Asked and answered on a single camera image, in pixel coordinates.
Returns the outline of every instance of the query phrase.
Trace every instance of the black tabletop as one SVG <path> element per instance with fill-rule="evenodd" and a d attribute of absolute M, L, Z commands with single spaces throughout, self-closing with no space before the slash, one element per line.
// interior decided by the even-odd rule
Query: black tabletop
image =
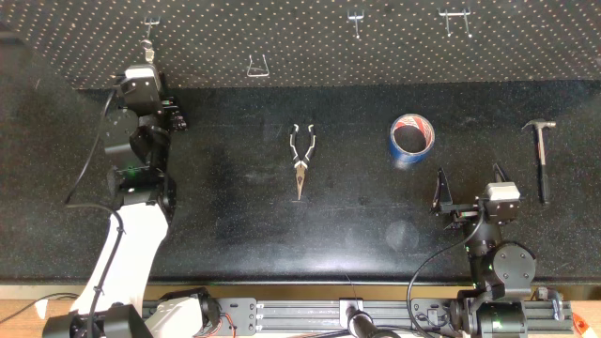
<path fill-rule="evenodd" d="M 91 147 L 106 91 L 76 92 L 27 78 L 5 88 L 0 117 L 0 280 L 84 283 L 108 215 L 62 200 Z M 524 196 L 502 229 L 537 254 L 536 281 L 601 281 L 601 84 L 528 82 L 174 90 L 190 129 L 174 135 L 169 172 L 177 211 L 152 283 L 406 283 L 433 252 L 461 239 L 431 215 L 437 169 L 454 200 L 470 203 L 500 163 Z M 394 169 L 389 129 L 403 114 L 436 132 L 428 157 Z M 537 195 L 531 119 L 546 132 L 551 205 Z M 297 201 L 290 128 L 316 153 Z M 97 152 L 75 201 L 108 203 L 110 163 Z M 425 270 L 428 283 L 469 281 L 465 252 Z"/>

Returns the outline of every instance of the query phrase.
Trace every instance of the roll of tape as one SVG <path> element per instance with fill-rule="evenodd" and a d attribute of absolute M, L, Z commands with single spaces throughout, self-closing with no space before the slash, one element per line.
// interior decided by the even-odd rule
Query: roll of tape
<path fill-rule="evenodd" d="M 425 139 L 425 148 L 423 150 L 420 150 L 419 152 L 410 152 L 397 144 L 396 139 L 394 138 L 394 132 L 403 127 L 412 127 L 422 133 Z M 430 122 L 423 116 L 407 114 L 397 118 L 391 127 L 390 134 L 390 149 L 393 154 L 394 166 L 397 168 L 407 168 L 412 163 L 423 160 L 434 145 L 434 139 L 434 128 L 432 128 Z"/>

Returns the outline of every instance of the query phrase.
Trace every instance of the pegboard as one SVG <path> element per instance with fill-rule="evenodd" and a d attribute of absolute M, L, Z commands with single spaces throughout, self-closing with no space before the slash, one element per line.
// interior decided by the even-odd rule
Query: pegboard
<path fill-rule="evenodd" d="M 469 8 L 463 17 L 442 11 Z M 363 11 L 360 37 L 347 12 Z M 601 2 L 591 0 L 0 0 L 0 21 L 75 88 L 105 88 L 144 62 L 174 87 L 601 79 Z M 249 56 L 270 76 L 247 77 Z"/>

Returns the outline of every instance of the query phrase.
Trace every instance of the wooden table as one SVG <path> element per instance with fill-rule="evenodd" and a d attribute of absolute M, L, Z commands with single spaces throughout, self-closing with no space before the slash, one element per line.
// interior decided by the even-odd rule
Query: wooden table
<path fill-rule="evenodd" d="M 30 302 L 31 300 L 0 300 L 0 318 L 17 312 Z M 72 303 L 72 300 L 50 300 L 46 310 L 46 318 L 66 314 Z M 601 301 L 572 301 L 572 310 L 582 316 L 597 334 L 601 333 Z M 39 319 L 36 308 L 32 306 L 22 314 L 0 325 L 0 338 L 41 337 L 45 324 L 46 320 Z M 261 336 L 274 337 L 275 335 L 257 334 L 255 337 L 260 338 Z M 532 335 L 531 337 L 543 338 L 545 336 Z M 578 335 L 563 334 L 554 335 L 551 338 L 568 337 L 578 337 Z"/>

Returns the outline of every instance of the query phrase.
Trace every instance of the hammer handle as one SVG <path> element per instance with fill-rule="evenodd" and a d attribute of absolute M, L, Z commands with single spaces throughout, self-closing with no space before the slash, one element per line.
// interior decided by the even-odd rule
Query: hammer handle
<path fill-rule="evenodd" d="M 541 189 L 541 202 L 543 204 L 550 204 L 550 191 L 548 187 L 548 176 L 547 176 L 547 166 L 544 164 L 540 164 L 539 168 L 539 184 Z"/>

